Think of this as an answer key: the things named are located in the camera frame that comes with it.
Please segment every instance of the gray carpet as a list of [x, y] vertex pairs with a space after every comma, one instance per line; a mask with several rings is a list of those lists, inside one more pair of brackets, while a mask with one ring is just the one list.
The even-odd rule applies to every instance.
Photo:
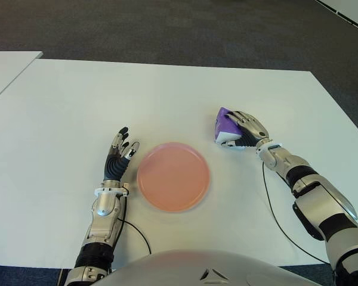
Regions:
[[[309, 70], [358, 127], [358, 29], [314, 0], [0, 0], [0, 51], [11, 50], [71, 60]], [[323, 265], [291, 269], [330, 285], [321, 282], [331, 281]], [[18, 271], [42, 281], [44, 271], [55, 276], [0, 268], [0, 285], [26, 285], [8, 278]]]

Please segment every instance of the white tabletop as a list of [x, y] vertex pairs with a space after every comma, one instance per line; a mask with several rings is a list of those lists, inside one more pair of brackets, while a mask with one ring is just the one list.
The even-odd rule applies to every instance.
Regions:
[[0, 52], [0, 93], [42, 52]]
[[[214, 144], [221, 106], [255, 115], [358, 212], [358, 130], [310, 72], [35, 60], [0, 96], [0, 265], [74, 266], [109, 145], [123, 126], [141, 143], [124, 177], [133, 185], [127, 219], [154, 253], [217, 249], [275, 265], [318, 263], [276, 226], [254, 150]], [[169, 141], [196, 148], [211, 172], [203, 201], [182, 213], [154, 208], [135, 183], [143, 156]], [[285, 231], [327, 259], [324, 243], [294, 215], [288, 187], [269, 170], [266, 177]], [[132, 228], [121, 237], [114, 268], [147, 253]]]

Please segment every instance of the wire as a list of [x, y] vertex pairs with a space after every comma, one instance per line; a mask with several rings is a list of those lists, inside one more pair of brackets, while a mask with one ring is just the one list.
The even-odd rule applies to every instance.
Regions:
[[147, 248], [149, 249], [149, 254], [151, 254], [151, 248], [150, 248], [150, 244], [149, 242], [147, 241], [146, 237], [142, 234], [142, 232], [135, 226], [133, 225], [131, 222], [128, 222], [127, 220], [122, 220], [120, 218], [118, 218], [120, 221], [123, 221], [125, 223], [127, 223], [128, 225], [132, 226], [137, 232], [139, 232], [139, 234], [143, 237], [144, 239], [144, 242], [146, 243], [147, 245]]
[[295, 243], [293, 240], [291, 240], [290, 237], [288, 237], [288, 235], [285, 233], [285, 231], [282, 229], [282, 227], [280, 226], [279, 222], [276, 219], [276, 216], [274, 215], [273, 209], [272, 209], [272, 204], [270, 202], [270, 198], [269, 198], [269, 193], [268, 193], [268, 188], [267, 188], [267, 182], [265, 180], [265, 172], [264, 172], [264, 162], [263, 162], [263, 179], [264, 179], [264, 185], [265, 185], [265, 190], [267, 191], [267, 197], [268, 197], [268, 202], [269, 202], [269, 207], [270, 207], [270, 211], [272, 212], [274, 221], [276, 222], [277, 226], [279, 227], [279, 229], [282, 231], [282, 233], [287, 237], [288, 240], [290, 240], [291, 243], [293, 243], [295, 246], [297, 246], [300, 250], [302, 250], [303, 252], [305, 252], [306, 254], [308, 254], [309, 256], [311, 256], [314, 259], [317, 259], [318, 261], [321, 261], [324, 264], [330, 265], [328, 262], [323, 261], [322, 259], [317, 258], [316, 256], [310, 254], [309, 252], [307, 252], [306, 250], [302, 249], [300, 246], [298, 246], [297, 243]]
[[115, 246], [117, 245], [117, 242], [119, 240], [119, 237], [121, 236], [121, 233], [122, 233], [122, 230], [124, 228], [124, 224], [125, 224], [125, 219], [126, 219], [126, 210], [127, 210], [127, 197], [125, 197], [125, 203], [124, 203], [124, 216], [122, 218], [122, 223], [121, 223], [121, 228], [119, 229], [119, 232], [118, 232], [118, 235], [117, 235], [117, 238], [115, 239], [115, 242], [114, 242], [114, 245], [113, 245], [113, 251], [115, 249]]
[[127, 197], [125, 197], [124, 215], [123, 215], [123, 218], [120, 219], [120, 218], [118, 217], [118, 220], [120, 220], [120, 221], [122, 222], [122, 224], [121, 224], [121, 228], [119, 229], [117, 238], [115, 239], [114, 246], [113, 246], [113, 251], [114, 251], [114, 249], [115, 249], [115, 246], [117, 245], [117, 242], [118, 242], [118, 240], [119, 240], [119, 237], [121, 236], [121, 232], [122, 232], [122, 230], [123, 230], [123, 228], [124, 228], [124, 224], [127, 223], [128, 225], [130, 225], [130, 226], [132, 226], [133, 228], [135, 228], [135, 230], [136, 230], [137, 232], [139, 232], [139, 234], [143, 237], [144, 241], [146, 242], [147, 248], [149, 249], [149, 254], [151, 254], [151, 253], [152, 253], [152, 252], [151, 252], [151, 247], [150, 247], [150, 244], [149, 244], [148, 240], [146, 239], [146, 237], [142, 234], [142, 232], [141, 232], [135, 225], [133, 225], [131, 222], [128, 222], [128, 221], [126, 220], [126, 210], [127, 210]]

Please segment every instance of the purple object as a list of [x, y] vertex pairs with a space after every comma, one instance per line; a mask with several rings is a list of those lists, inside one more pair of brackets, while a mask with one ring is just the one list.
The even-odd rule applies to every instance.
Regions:
[[[216, 124], [215, 124], [215, 142], [216, 144], [221, 144], [226, 141], [232, 141], [239, 139], [242, 135], [240, 129], [236, 124], [226, 118], [225, 115], [229, 112], [228, 109], [221, 107], [219, 113], [217, 114]], [[232, 147], [237, 149], [244, 149], [244, 147]]]
[[237, 128], [237, 125], [233, 123], [229, 118], [226, 118], [225, 115], [230, 110], [221, 107], [219, 110], [219, 113], [216, 117], [216, 125], [215, 125], [215, 139], [217, 139], [217, 136], [219, 135], [219, 132], [227, 132], [232, 134], [237, 134], [239, 136], [242, 135], [239, 128]]

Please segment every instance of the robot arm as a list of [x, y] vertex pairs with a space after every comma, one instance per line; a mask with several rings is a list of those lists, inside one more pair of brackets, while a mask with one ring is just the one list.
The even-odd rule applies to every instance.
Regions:
[[295, 197], [293, 210], [307, 232], [325, 241], [336, 285], [358, 286], [358, 223], [351, 203], [307, 161], [269, 139], [256, 118], [241, 111], [226, 116], [238, 125], [243, 135], [222, 145], [256, 146], [264, 164], [290, 187]]
[[128, 142], [122, 144], [128, 137], [127, 131], [127, 128], [121, 129], [110, 146], [102, 186], [94, 191], [97, 199], [91, 209], [92, 222], [65, 286], [91, 285], [111, 272], [114, 248], [123, 226], [117, 220], [122, 208], [120, 198], [125, 197], [125, 213], [128, 195], [128, 190], [120, 181], [139, 148], [138, 142], [128, 149]]

